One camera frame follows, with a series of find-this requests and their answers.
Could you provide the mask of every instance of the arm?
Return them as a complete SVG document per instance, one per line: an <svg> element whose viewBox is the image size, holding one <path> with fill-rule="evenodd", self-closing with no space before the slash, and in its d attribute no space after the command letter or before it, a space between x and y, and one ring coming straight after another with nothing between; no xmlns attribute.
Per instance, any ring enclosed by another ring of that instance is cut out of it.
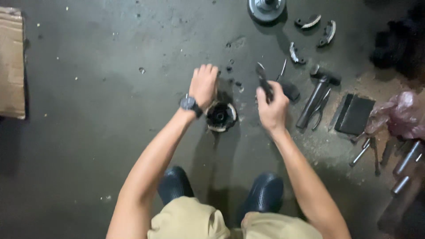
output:
<svg viewBox="0 0 425 239"><path fill-rule="evenodd" d="M216 91L218 68L211 64L195 69L189 95L205 110ZM158 182L164 174L195 112L178 109L167 125L145 148L121 191L109 225L108 239L142 239L150 229L150 210Z"/></svg>
<svg viewBox="0 0 425 239"><path fill-rule="evenodd" d="M257 89L261 123L276 143L285 162L295 197L305 216L325 239L350 239L350 233L337 205L300 152L285 128L289 100L279 83L269 82L275 99L266 103L264 91Z"/></svg>

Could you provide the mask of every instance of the black shoe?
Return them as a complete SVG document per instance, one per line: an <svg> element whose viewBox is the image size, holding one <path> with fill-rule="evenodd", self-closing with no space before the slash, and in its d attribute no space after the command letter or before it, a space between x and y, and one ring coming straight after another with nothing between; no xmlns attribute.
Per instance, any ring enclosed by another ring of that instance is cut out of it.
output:
<svg viewBox="0 0 425 239"><path fill-rule="evenodd" d="M158 194L164 206L181 196L194 197L189 179L179 166L174 166L165 171L158 185Z"/></svg>
<svg viewBox="0 0 425 239"><path fill-rule="evenodd" d="M248 212L277 213L282 206L283 180L273 173L258 176L247 199L239 209L237 225Z"/></svg>

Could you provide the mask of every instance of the black wristwatch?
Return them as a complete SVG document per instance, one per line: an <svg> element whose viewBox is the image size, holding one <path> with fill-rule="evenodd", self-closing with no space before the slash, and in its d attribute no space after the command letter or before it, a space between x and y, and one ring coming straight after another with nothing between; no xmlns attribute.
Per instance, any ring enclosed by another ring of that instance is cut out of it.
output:
<svg viewBox="0 0 425 239"><path fill-rule="evenodd" d="M192 96L189 96L188 94L186 94L186 96L180 100L180 107L187 111L188 110L194 111L196 114L196 118L201 117L201 115L203 114L203 111L201 108L199 108L195 98L193 98Z"/></svg>

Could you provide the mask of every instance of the hammer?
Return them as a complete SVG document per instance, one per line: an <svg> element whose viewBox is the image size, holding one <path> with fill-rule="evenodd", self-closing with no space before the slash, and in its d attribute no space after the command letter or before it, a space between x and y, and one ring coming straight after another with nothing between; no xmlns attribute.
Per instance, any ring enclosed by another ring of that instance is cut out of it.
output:
<svg viewBox="0 0 425 239"><path fill-rule="evenodd" d="M309 101L307 102L300 118L297 121L296 126L300 129L307 127L310 116L317 107L317 104L323 98L323 94L325 93L329 84L340 85L341 83L341 76L331 73L330 71L321 68L319 65L313 66L310 71L310 76L317 78L319 82L317 83Z"/></svg>

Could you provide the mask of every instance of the hand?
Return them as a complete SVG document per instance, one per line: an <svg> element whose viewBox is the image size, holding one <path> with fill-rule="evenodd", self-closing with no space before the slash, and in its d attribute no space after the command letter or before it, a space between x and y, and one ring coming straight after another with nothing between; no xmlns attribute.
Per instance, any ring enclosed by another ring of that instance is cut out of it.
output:
<svg viewBox="0 0 425 239"><path fill-rule="evenodd" d="M193 71L189 96L195 98L198 106L205 111L211 105L217 93L217 66L201 65Z"/></svg>
<svg viewBox="0 0 425 239"><path fill-rule="evenodd" d="M282 86L275 81L268 81L273 89L273 101L267 104L266 93L257 88L258 114L263 127L270 133L285 131L286 112L289 99L283 94Z"/></svg>

